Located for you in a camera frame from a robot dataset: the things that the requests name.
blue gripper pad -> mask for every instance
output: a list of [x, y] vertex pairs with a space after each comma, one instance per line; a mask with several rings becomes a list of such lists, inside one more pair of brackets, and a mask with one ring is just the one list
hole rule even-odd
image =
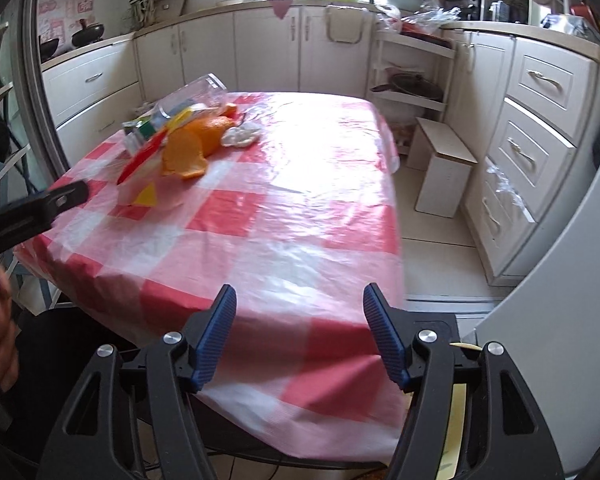
[[404, 345], [386, 313], [389, 305], [375, 283], [365, 287], [362, 305], [384, 368], [389, 378], [404, 390], [410, 380], [404, 360]]
[[213, 379], [229, 330], [234, 323], [237, 298], [235, 289], [224, 285], [214, 304], [205, 312], [189, 318], [183, 332], [189, 343], [189, 365], [193, 369], [191, 386], [197, 393]]

tablecloth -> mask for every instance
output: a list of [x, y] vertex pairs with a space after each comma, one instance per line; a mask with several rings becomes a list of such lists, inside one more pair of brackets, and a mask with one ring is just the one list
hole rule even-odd
[[377, 282], [391, 304], [404, 297], [391, 132], [363, 100], [233, 98], [264, 135], [213, 155], [183, 204], [117, 205], [128, 159], [118, 132], [56, 183], [85, 179], [90, 200], [16, 256], [136, 344], [178, 330], [231, 284], [237, 317], [198, 397], [291, 456], [387, 460], [404, 396], [382, 366], [362, 294]]

yellow triangle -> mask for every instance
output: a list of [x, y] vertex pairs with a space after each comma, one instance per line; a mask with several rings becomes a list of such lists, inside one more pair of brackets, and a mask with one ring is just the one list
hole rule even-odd
[[155, 192], [155, 184], [152, 182], [142, 190], [138, 195], [134, 205], [143, 205], [146, 207], [154, 207], [158, 203], [158, 195]]

human hand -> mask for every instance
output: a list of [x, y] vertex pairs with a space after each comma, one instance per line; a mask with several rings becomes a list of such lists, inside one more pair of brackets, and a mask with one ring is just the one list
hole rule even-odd
[[18, 379], [16, 325], [11, 320], [11, 285], [0, 268], [0, 388], [8, 391]]

drawer handle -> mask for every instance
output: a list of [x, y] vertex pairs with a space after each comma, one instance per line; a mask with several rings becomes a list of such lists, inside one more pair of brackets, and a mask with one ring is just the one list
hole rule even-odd
[[562, 90], [562, 85], [560, 83], [554, 81], [551, 78], [545, 77], [544, 74], [542, 72], [538, 72], [538, 70], [527, 70], [526, 73], [528, 73], [531, 77], [535, 79], [540, 79], [542, 81], [547, 81], [548, 83], [551, 83], [560, 91]]
[[110, 126], [113, 126], [116, 123], [116, 120], [113, 119], [109, 124], [107, 124], [106, 126], [101, 127], [101, 129], [98, 130], [98, 133], [103, 132], [104, 130], [106, 130], [107, 128], [109, 128]]
[[96, 75], [92, 75], [91, 77], [88, 77], [87, 79], [84, 80], [85, 83], [93, 83], [94, 81], [96, 81], [96, 79], [99, 79], [102, 77], [102, 72], [100, 72], [99, 74]]
[[482, 205], [484, 206], [484, 210], [487, 212], [487, 216], [489, 217], [489, 220], [491, 220], [496, 227], [498, 228], [498, 232], [500, 232], [502, 225], [500, 224], [500, 222], [498, 222], [494, 217], [493, 214], [491, 214], [491, 209], [489, 209], [489, 205], [487, 204], [487, 199], [483, 198], [482, 199]]
[[507, 139], [507, 142], [510, 144], [511, 149], [516, 152], [519, 156], [522, 156], [524, 158], [526, 158], [526, 160], [529, 161], [529, 163], [535, 168], [536, 167], [536, 160], [530, 156], [527, 155], [523, 150], [522, 147], [515, 141], [513, 140], [511, 137], [509, 137], [509, 139]]

